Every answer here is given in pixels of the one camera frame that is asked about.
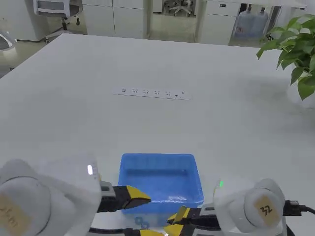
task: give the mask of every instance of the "number sticker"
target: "number sticker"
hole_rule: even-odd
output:
[[[272,226],[275,222],[280,220],[280,217],[271,200],[266,195],[263,195],[261,198],[259,198],[255,202],[254,206],[258,210],[260,217],[267,226]]]
[[[21,236],[31,223],[31,218],[26,215],[18,205],[14,204],[5,194],[0,194],[0,225],[11,235]]]

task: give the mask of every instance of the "power strip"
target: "power strip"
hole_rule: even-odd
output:
[[[191,100],[191,95],[183,90],[164,90],[164,89],[146,89],[146,88],[115,88],[113,94],[138,96],[138,97],[156,97],[176,100]]]

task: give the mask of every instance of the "water dispenser bottle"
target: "water dispenser bottle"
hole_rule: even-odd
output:
[[[254,24],[252,26],[251,37],[261,38],[264,35],[264,30],[268,21],[268,14],[263,7],[261,11],[255,16]]]
[[[252,14],[252,5],[246,11],[241,12],[236,21],[234,36],[236,38],[248,38],[252,30],[255,16]]]

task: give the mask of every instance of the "drawer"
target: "drawer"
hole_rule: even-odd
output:
[[[83,5],[113,6],[112,0],[82,0]]]
[[[115,36],[122,38],[143,38],[142,9],[114,7]]]
[[[240,7],[241,7],[240,3],[208,1],[206,7],[206,14],[237,16]]]
[[[228,45],[233,33],[235,16],[206,15],[200,43]]]
[[[144,0],[113,0],[114,7],[143,9]]]
[[[112,7],[83,5],[83,14],[89,35],[115,36]]]

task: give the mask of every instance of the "white tabletop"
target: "white tabletop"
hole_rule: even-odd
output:
[[[204,0],[204,1],[222,1],[244,3],[244,0]],[[305,8],[306,5],[296,0],[247,0],[247,4],[259,4],[264,6],[289,6],[296,8]]]
[[[216,175],[275,179],[315,207],[315,112],[291,104],[276,51],[64,34],[0,80],[0,164],[94,152],[117,184],[123,153],[192,153],[205,201]],[[184,89],[191,101],[113,95]],[[311,235],[315,217],[289,218]]]

